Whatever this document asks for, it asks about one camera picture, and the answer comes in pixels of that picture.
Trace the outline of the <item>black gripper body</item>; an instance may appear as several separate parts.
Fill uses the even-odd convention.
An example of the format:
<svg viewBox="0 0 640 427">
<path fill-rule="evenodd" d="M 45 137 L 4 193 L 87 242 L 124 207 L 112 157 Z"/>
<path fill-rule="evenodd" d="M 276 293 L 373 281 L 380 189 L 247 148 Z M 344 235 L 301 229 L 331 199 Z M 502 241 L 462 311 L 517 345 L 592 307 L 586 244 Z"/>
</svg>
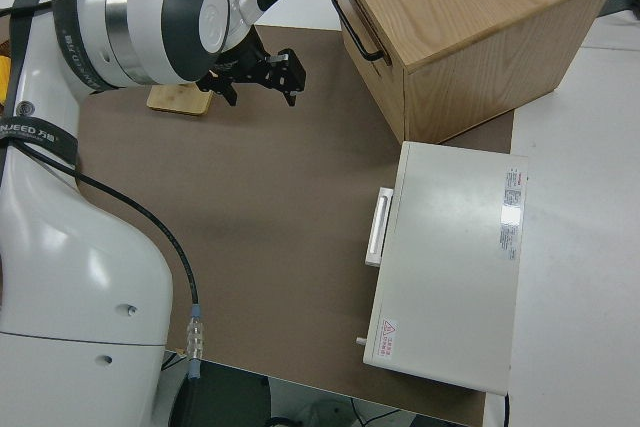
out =
<svg viewBox="0 0 640 427">
<path fill-rule="evenodd" d="M 217 57 L 211 71 L 234 81 L 244 80 L 249 74 L 268 66 L 267 58 L 270 56 L 257 30 L 250 28 L 237 45 Z"/>
</svg>

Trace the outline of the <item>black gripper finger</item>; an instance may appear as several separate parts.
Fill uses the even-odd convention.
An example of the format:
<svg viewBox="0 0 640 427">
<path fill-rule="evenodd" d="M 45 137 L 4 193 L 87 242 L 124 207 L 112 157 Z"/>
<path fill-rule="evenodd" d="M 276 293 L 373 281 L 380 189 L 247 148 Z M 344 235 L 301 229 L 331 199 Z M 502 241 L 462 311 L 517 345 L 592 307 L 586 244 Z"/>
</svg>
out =
<svg viewBox="0 0 640 427">
<path fill-rule="evenodd" d="M 304 91 L 306 71 L 293 49 L 283 49 L 266 58 L 269 70 L 267 87 L 281 92 L 290 107 L 296 104 L 296 97 Z"/>
<path fill-rule="evenodd" d="M 229 78 L 208 73 L 196 82 L 196 86 L 202 92 L 213 92 L 222 96 L 230 106 L 237 105 L 237 92 Z"/>
</svg>

